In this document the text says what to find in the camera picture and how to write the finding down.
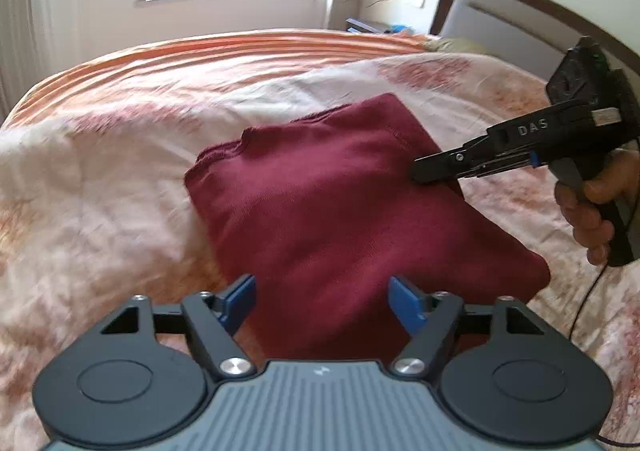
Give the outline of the person's right hand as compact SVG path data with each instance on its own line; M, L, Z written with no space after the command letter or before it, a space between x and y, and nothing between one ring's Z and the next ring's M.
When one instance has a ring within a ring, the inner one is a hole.
M582 194L562 182L556 182L554 199L561 214L573 229L576 243L587 249L593 266L609 263L623 267L638 254L632 244L639 240L639 153L621 148L615 150L600 174L582 185ZM620 203L625 211L636 211L631 226L605 217L606 204Z

